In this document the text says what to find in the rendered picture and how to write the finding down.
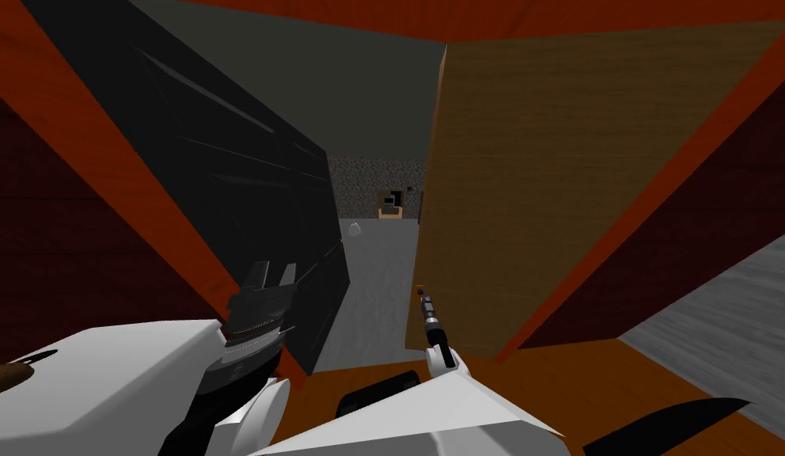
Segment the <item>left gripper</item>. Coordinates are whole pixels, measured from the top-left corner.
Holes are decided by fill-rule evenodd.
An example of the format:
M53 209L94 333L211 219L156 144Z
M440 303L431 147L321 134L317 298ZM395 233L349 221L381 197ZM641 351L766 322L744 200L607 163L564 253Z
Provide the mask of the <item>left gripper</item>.
M269 265L268 260L257 261L248 273L248 287L230 297L226 320L228 333L242 333L282 320L289 310L298 288L296 264L284 268L278 287L264 288Z

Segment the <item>brown cabinet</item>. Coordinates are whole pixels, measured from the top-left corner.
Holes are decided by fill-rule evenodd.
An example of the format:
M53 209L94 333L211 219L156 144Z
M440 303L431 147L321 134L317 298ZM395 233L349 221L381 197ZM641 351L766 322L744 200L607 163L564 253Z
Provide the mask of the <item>brown cabinet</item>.
M377 193L377 216L379 219L402 219L404 192L381 188Z

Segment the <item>black door leaf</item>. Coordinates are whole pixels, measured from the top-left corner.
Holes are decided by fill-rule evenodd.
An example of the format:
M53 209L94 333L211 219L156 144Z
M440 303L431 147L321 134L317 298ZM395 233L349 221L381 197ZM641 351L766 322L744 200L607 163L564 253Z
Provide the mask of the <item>black door leaf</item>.
M21 0L235 283L296 266L312 374L350 284L325 152L130 0Z

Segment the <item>brown wooden door leaf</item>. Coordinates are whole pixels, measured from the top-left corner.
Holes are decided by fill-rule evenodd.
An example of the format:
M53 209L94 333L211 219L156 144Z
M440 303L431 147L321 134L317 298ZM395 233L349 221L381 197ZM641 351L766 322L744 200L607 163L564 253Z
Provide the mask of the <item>brown wooden door leaf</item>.
M785 234L785 21L449 44L425 188L455 350L616 338Z

